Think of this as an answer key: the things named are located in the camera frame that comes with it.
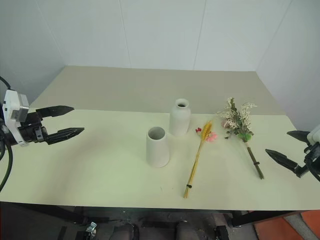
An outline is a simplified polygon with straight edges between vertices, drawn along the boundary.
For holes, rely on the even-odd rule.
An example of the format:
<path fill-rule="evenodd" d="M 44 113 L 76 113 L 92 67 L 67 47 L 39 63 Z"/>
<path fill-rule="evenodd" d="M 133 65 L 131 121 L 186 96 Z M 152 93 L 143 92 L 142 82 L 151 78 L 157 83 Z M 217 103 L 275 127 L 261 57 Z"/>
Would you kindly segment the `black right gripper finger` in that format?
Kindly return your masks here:
<path fill-rule="evenodd" d="M 309 133 L 310 133 L 310 131 L 293 130 L 293 131 L 288 131 L 286 134 L 301 141 L 301 142 L 309 144 L 310 143 L 308 140 Z"/>
<path fill-rule="evenodd" d="M 265 152 L 279 165 L 287 168 L 292 172 L 296 171 L 298 164 L 290 160 L 286 155 L 271 149 L 265 149 Z"/>

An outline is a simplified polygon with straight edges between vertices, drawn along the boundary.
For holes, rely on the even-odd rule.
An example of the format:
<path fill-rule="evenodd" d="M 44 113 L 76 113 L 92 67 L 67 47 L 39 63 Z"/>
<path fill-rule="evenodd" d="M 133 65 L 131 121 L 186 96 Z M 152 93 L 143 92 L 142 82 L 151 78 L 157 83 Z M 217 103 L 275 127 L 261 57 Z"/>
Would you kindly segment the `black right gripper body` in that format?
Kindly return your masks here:
<path fill-rule="evenodd" d="M 305 165 L 298 166 L 295 175 L 301 178 L 307 172 L 310 172 L 318 181 L 320 181 L 320 143 L 316 142 L 314 145 L 307 147 L 305 153 L 309 150 L 304 158 Z"/>

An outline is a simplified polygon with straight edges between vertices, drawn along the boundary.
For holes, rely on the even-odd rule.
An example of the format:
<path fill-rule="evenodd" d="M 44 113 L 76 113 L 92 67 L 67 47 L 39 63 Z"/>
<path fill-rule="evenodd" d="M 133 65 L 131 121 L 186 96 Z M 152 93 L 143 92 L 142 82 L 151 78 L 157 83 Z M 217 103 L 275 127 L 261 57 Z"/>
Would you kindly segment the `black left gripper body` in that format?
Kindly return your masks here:
<path fill-rule="evenodd" d="M 43 117 L 40 112 L 28 113 L 24 122 L 20 122 L 18 130 L 27 143 L 42 143 L 48 140 L 46 128 L 42 125 Z"/>

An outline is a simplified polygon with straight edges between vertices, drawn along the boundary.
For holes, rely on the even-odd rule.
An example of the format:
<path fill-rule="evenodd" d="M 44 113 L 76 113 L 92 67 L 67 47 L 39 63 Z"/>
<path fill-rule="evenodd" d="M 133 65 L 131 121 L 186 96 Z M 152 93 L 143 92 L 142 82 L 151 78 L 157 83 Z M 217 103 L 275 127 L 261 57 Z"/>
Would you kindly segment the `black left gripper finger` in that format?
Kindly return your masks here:
<path fill-rule="evenodd" d="M 52 144 L 69 140 L 79 135 L 84 130 L 85 130 L 84 127 L 70 127 L 70 128 L 58 130 L 56 133 L 49 134 L 46 137 L 46 143 L 48 145 L 52 145 Z"/>
<path fill-rule="evenodd" d="M 66 106 L 66 105 L 58 105 L 58 106 L 39 108 L 36 110 L 36 112 L 41 118 L 46 118 L 46 117 L 62 116 L 73 110 L 74 110 L 73 107 Z"/>

